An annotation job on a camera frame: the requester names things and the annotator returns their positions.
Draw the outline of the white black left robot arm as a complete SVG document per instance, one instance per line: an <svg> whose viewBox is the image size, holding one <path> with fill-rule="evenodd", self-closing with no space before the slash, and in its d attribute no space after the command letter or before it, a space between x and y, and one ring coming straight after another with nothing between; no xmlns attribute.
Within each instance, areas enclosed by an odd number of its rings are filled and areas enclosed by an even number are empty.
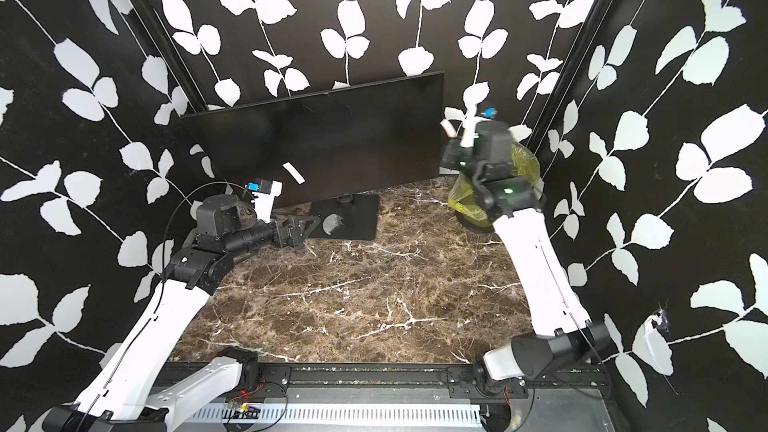
<svg viewBox="0 0 768 432"><path fill-rule="evenodd" d="M206 198L196 227L164 265L144 313L110 361L70 405L52 408L45 431L174 431L216 397L259 385L258 355L226 349L170 388L152 393L162 367L189 323L213 296L236 260L259 248L297 248L320 224L317 216L271 216L277 191L253 196L255 221L246 226L234 195Z"/></svg>

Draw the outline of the white sticky note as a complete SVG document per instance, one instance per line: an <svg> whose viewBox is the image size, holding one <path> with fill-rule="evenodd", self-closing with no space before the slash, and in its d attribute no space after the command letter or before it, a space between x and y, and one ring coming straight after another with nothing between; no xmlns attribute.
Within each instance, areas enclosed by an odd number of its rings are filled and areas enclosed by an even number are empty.
<svg viewBox="0 0 768 432"><path fill-rule="evenodd" d="M306 179L291 162L283 163L282 167L290 174L297 184L305 183Z"/></svg>
<svg viewBox="0 0 768 432"><path fill-rule="evenodd" d="M441 127L449 138L455 138L457 136L456 129L453 127L448 119L443 119L440 122Z"/></svg>

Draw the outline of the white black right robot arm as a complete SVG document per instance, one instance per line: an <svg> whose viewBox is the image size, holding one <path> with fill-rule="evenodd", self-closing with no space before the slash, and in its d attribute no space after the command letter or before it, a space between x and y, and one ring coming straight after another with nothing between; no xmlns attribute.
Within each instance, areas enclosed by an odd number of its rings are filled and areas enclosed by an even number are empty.
<svg viewBox="0 0 768 432"><path fill-rule="evenodd" d="M441 160L442 167L459 173L451 208L464 221L488 221L512 260L531 313L531 333L481 356L480 377L490 385L597 362L609 342L607 327L581 305L551 244L542 198L524 175L526 165L536 162L507 124L485 117L469 118Z"/></svg>

